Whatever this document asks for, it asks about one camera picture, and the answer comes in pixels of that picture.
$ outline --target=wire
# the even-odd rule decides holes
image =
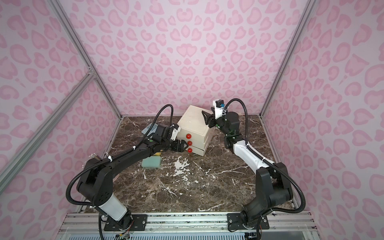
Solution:
[[[229,226],[230,226],[230,225],[231,225],[231,224],[228,224],[228,227],[227,227],[229,232],[235,232],[235,231],[237,231],[237,230],[238,230],[238,229],[236,229],[236,230],[233,230],[233,231],[229,230]]]
[[[101,215],[99,214],[99,234],[100,234],[100,240],[104,240],[104,237],[103,237],[103,232],[102,232],[102,229],[101,229]]]
[[[261,220],[262,220],[263,217],[265,217],[266,215],[270,214],[272,211],[286,212],[286,213],[291,213],[291,214],[299,213],[299,212],[304,210],[305,205],[306,205],[306,201],[305,201],[305,196],[303,194],[303,191],[300,189],[299,185],[286,172],[282,171],[280,168],[276,167],[275,165],[273,165],[272,163],[267,161],[265,157],[263,157],[260,154],[258,154],[257,152],[255,152],[251,148],[251,146],[248,145],[248,112],[247,112],[247,108],[245,107],[244,102],[242,100],[238,99],[238,98],[231,99],[226,104],[226,106],[224,107],[224,110],[227,110],[229,104],[231,104],[233,101],[238,101],[242,105],[242,107],[244,109],[244,115],[245,115],[245,145],[247,146],[247,149],[250,152],[252,152],[255,156],[257,156],[259,159],[261,159],[262,162],[264,162],[269,167],[273,168],[276,172],[280,173],[283,177],[285,177],[294,186],[294,188],[296,189],[297,193],[300,196],[300,206],[298,208],[296,208],[296,209],[283,209],[283,208],[279,208],[279,207],[273,207],[273,208],[268,209],[267,211],[265,211],[264,213],[262,213],[259,216],[259,218],[257,219],[257,224],[256,224],[256,226],[257,226],[256,233],[257,233],[257,239],[260,240],[261,239],[261,233],[259,232],[260,229],[261,229],[260,223],[261,223]]]
[[[234,101],[239,102],[241,104],[241,106],[243,107],[243,110],[244,110],[244,115],[245,115],[245,145],[247,145],[248,144],[248,112],[247,112],[247,108],[245,107],[244,102],[238,98],[233,98],[233,99],[229,100],[229,102],[225,105],[224,110],[226,111],[229,107],[229,104],[231,104]]]
[[[169,120],[169,125],[172,125],[172,117],[173,117],[173,106],[171,104],[167,104],[165,106],[163,106],[160,111],[156,114],[156,117],[155,119],[153,120],[151,126],[149,127],[149,129],[147,130],[147,132],[144,134],[144,136],[142,137],[142,139],[140,140],[140,142],[138,144],[136,144],[135,146],[140,146],[140,144],[142,144],[145,140],[145,138],[147,137],[148,133],[152,130],[153,126],[155,125],[156,121],[157,121],[157,118],[159,117],[159,115],[161,114],[161,112],[166,109],[167,107],[170,107],[170,120]],[[114,157],[112,157],[113,160],[115,160],[116,158],[120,158],[128,153],[131,153],[135,148],[130,148],[128,151],[125,151],[125,152],[122,152]]]
[[[84,169],[83,171],[79,172],[71,181],[70,183],[68,184],[68,187],[67,187],[67,190],[65,191],[65,197],[67,198],[68,202],[70,202],[71,204],[75,204],[75,205],[86,205],[86,206],[93,206],[93,204],[91,202],[80,202],[80,201],[76,201],[74,200],[72,197],[71,197],[71,190],[72,190],[72,187],[74,185],[74,183],[86,172],[90,171],[91,169],[94,169],[94,168],[97,168],[105,163],[109,163],[110,160],[109,159],[106,159],[102,162],[98,162],[96,164],[93,164],[92,166],[90,167],[87,167],[86,169]]]
[[[129,234],[129,230],[131,229],[133,222],[134,222],[134,220],[132,220],[131,225],[129,226],[128,230],[126,230],[124,233],[121,233],[120,236],[123,236],[125,234]]]

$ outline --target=white arm segment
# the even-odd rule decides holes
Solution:
[[[100,205],[99,208],[116,221],[122,219],[127,212],[127,208],[117,199],[117,197],[115,197],[113,193],[108,201],[106,201],[103,205]]]
[[[264,157],[261,153],[259,153],[256,149],[254,149],[252,146],[250,146],[255,152],[257,152],[260,156],[263,157],[263,159],[266,159],[270,163],[274,163],[273,161],[269,160],[268,158]],[[265,167],[267,168],[268,165],[263,162],[262,159],[259,159],[256,157],[251,151],[249,151],[245,145],[245,140],[238,141],[233,145],[233,153],[236,156],[239,156],[248,166],[252,169],[252,171],[256,174],[256,170]]]
[[[213,106],[215,108],[215,119],[221,118],[223,116],[223,109],[224,109],[224,107],[218,108],[216,106],[216,101],[217,100],[219,100],[219,99],[215,99],[215,100],[212,101],[212,104],[213,104]]]

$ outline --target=white paint splatter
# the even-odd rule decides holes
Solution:
[[[185,167],[189,166],[188,160],[186,158],[184,158],[184,161],[180,162],[181,158],[182,158],[182,156],[179,156],[177,158],[177,161],[174,162],[176,169],[175,169],[175,174],[172,175],[173,177],[175,177],[177,175],[180,175],[180,174],[185,174],[184,171],[188,171],[189,170],[189,169],[185,169]]]
[[[217,208],[217,207],[219,207],[219,206],[221,206],[221,205],[224,205],[224,204],[228,204],[228,202],[225,202],[225,203],[223,203],[223,204],[219,204],[219,205],[210,207],[209,209],[202,209],[202,210],[201,210],[200,207],[199,207],[199,208],[198,208],[198,211],[199,211],[199,212],[213,211],[214,208]]]

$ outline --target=metal rail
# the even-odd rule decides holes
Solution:
[[[25,144],[22,150],[10,161],[5,170],[0,174],[0,195],[6,189],[13,178],[21,171],[29,158],[44,142],[46,137],[51,133],[55,126],[60,122],[63,116],[68,112],[69,108],[75,103],[77,98],[86,89],[88,84],[96,76],[92,71],[84,76],[79,84],[70,92],[68,96],[56,107],[55,111],[49,116],[47,120],[36,130],[33,137],[31,137]]]
[[[162,212],[137,213],[147,214],[145,231],[136,233],[223,233],[227,230],[227,214],[238,212]],[[263,232],[311,232],[317,231],[316,224],[309,211],[299,214],[275,212],[268,215],[270,229]],[[255,230],[238,230],[238,232],[254,232]],[[67,214],[58,234],[96,234],[98,233],[98,214]]]
[[[111,94],[107,90],[106,86],[104,85],[103,81],[101,80],[101,77],[99,73],[97,72],[96,67],[94,66],[90,56],[88,55],[87,51],[85,50],[85,47],[81,43],[80,37],[76,33],[76,31],[73,28],[73,25],[71,24],[71,21],[69,20],[66,12],[63,9],[63,6],[61,5],[59,0],[48,0],[48,3],[50,4],[52,10],[56,14],[58,20],[60,21],[61,25],[63,26],[64,30],[66,31],[68,37],[71,39],[74,47],[77,49],[77,51],[80,54],[80,57],[84,61],[84,63],[88,66],[89,70],[94,71],[96,75],[96,82],[99,85],[101,92],[106,97],[107,101],[113,108],[115,114],[118,116],[118,118],[121,118],[121,112],[119,108],[117,107],[115,101],[113,100]]]
[[[286,68],[287,68],[287,66],[288,66],[288,64],[289,64],[289,62],[290,62],[290,60],[291,60],[291,58],[295,52],[295,49],[300,42],[301,36],[303,35],[304,30],[305,30],[306,26],[308,25],[308,22],[311,18],[312,13],[315,10],[317,4],[318,4],[318,0],[308,0],[306,6],[304,8],[304,11],[303,11],[301,18],[299,20],[299,24],[297,25],[295,33],[292,36],[292,40],[290,41],[290,43],[288,45],[287,51],[284,55],[284,58],[281,62],[281,65],[277,71],[276,77],[275,77],[274,81],[272,82],[272,87],[271,87],[270,91],[268,92],[267,98],[266,98],[265,103],[264,103],[262,110],[260,112],[261,117],[264,116],[264,114],[266,113],[266,111],[268,109],[269,104],[272,101],[272,97],[273,97],[273,95],[274,95],[283,75],[284,75],[284,71],[286,70]]]

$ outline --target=green sponge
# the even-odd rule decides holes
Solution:
[[[160,156],[150,156],[143,159],[143,161],[141,162],[141,166],[143,168],[159,168],[160,163],[161,163]]]

